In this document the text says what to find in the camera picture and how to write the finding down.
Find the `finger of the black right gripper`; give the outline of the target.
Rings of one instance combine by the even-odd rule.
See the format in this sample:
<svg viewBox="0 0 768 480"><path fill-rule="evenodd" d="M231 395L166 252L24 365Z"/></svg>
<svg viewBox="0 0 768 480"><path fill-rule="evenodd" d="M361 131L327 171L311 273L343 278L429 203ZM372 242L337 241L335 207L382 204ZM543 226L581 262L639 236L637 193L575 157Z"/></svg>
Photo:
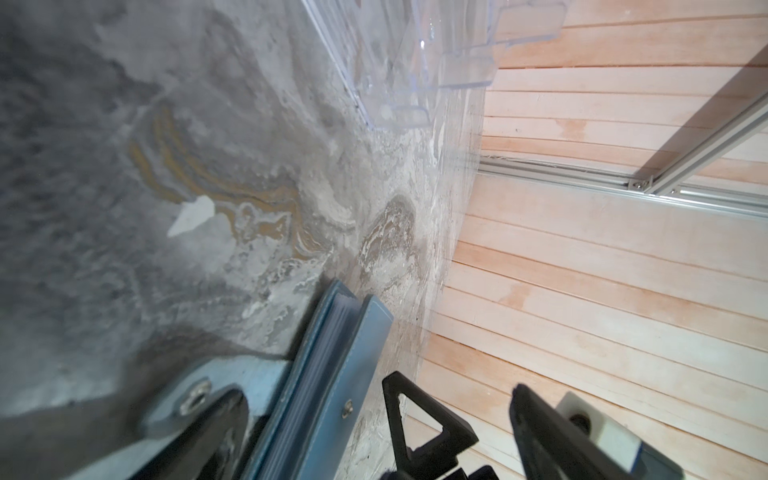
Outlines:
<svg viewBox="0 0 768 480"><path fill-rule="evenodd" d="M399 371L382 381L395 467L384 479L496 479L490 465L469 472L459 456L478 443L470 424Z"/></svg>

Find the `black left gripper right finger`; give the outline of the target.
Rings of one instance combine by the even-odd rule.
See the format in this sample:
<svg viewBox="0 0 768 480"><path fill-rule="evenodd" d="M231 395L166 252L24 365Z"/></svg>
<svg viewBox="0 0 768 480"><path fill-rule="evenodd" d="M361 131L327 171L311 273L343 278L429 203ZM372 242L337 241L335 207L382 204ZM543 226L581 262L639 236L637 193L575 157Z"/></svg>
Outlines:
<svg viewBox="0 0 768 480"><path fill-rule="evenodd" d="M527 385L513 389L509 416L528 479L631 477Z"/></svg>

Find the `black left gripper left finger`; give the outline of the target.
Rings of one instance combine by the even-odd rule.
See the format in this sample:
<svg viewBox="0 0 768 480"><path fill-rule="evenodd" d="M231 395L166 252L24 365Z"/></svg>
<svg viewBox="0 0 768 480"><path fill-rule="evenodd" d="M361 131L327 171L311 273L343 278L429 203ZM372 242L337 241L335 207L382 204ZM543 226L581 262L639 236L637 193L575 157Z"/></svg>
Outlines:
<svg viewBox="0 0 768 480"><path fill-rule="evenodd" d="M248 418L243 392L227 391L133 477L232 479L242 453Z"/></svg>

